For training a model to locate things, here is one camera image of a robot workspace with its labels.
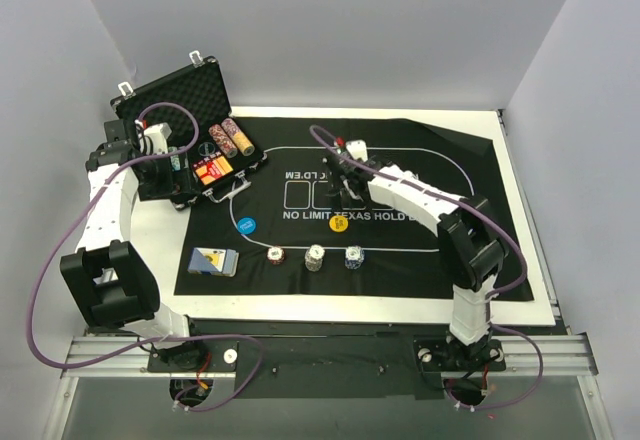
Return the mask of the yellow dealer button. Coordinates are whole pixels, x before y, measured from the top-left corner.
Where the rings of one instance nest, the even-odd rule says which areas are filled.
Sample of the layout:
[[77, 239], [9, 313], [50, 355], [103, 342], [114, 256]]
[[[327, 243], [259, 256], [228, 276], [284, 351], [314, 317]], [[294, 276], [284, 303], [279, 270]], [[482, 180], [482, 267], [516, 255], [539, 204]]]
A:
[[349, 227], [349, 220], [344, 215], [333, 215], [329, 219], [329, 228], [336, 233], [345, 232]]

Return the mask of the red poker chip stack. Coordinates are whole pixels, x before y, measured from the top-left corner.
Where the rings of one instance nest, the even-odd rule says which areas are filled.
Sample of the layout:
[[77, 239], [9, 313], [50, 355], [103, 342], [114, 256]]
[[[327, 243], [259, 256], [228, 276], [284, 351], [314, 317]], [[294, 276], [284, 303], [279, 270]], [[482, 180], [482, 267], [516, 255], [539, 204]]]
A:
[[285, 250], [279, 246], [269, 247], [267, 250], [267, 260], [273, 265], [282, 264], [285, 261]]

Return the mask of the blue blind button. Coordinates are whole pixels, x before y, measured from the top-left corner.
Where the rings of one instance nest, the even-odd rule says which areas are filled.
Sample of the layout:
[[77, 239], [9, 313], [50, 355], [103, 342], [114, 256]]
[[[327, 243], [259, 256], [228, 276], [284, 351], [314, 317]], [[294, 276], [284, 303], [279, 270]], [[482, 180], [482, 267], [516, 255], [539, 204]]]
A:
[[257, 223], [252, 217], [243, 217], [236, 221], [236, 229], [241, 235], [251, 235], [256, 228]]

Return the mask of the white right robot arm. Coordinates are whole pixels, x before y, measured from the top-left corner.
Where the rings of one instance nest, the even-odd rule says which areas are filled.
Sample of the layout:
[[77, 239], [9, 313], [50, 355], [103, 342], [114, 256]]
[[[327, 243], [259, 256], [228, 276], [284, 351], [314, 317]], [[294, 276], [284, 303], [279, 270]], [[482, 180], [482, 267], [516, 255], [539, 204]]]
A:
[[362, 141], [336, 143], [323, 159], [331, 194], [344, 208], [353, 202], [390, 207], [435, 235], [442, 271], [452, 283], [447, 343], [449, 362], [468, 369], [483, 355], [489, 334], [490, 292], [502, 270], [506, 248], [478, 214], [490, 213], [486, 199], [442, 192], [392, 162], [365, 159]]

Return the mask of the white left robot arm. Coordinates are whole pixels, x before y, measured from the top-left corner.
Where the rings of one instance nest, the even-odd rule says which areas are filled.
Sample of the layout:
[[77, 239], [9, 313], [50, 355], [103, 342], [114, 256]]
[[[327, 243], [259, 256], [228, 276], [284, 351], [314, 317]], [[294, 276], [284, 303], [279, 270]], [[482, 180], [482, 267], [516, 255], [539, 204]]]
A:
[[75, 303], [90, 327], [122, 329], [155, 340], [170, 350], [181, 370], [200, 368], [204, 344], [189, 335], [189, 320], [162, 303], [154, 274], [131, 243], [131, 219], [139, 189], [171, 186], [168, 159], [150, 166], [118, 168], [140, 153], [124, 137], [123, 126], [112, 122], [107, 142], [87, 162], [90, 203], [83, 234], [72, 254], [60, 259], [60, 271]]

